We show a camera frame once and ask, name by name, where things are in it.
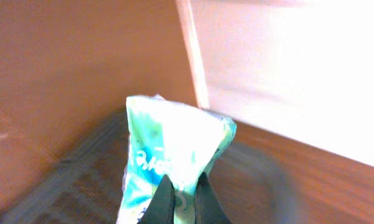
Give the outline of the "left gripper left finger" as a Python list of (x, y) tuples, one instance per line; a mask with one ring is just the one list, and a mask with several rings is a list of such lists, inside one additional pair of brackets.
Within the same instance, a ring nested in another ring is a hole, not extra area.
[(138, 224), (173, 224), (174, 209), (175, 190), (169, 176), (164, 175)]

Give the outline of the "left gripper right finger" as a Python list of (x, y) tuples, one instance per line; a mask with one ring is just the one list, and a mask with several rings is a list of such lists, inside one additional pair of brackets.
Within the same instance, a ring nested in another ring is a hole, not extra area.
[(208, 176), (203, 172), (195, 193), (196, 224), (231, 224), (212, 189)]

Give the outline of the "teal tissue pack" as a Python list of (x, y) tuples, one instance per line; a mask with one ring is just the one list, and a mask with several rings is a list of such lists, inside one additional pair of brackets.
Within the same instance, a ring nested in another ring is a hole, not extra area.
[(195, 223), (199, 176), (231, 144), (236, 123), (160, 95), (127, 97), (126, 114), (128, 161), (117, 223), (140, 221), (165, 175), (175, 188), (174, 223)]

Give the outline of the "dark grey mesh basket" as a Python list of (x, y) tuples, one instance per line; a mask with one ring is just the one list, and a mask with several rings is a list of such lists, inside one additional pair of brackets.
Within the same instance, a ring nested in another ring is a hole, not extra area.
[[(0, 223), (114, 223), (128, 150), (125, 111), (98, 126), (25, 197), (0, 212)], [(266, 154), (232, 143), (210, 183), (233, 223), (299, 223), (298, 199), (285, 171)]]

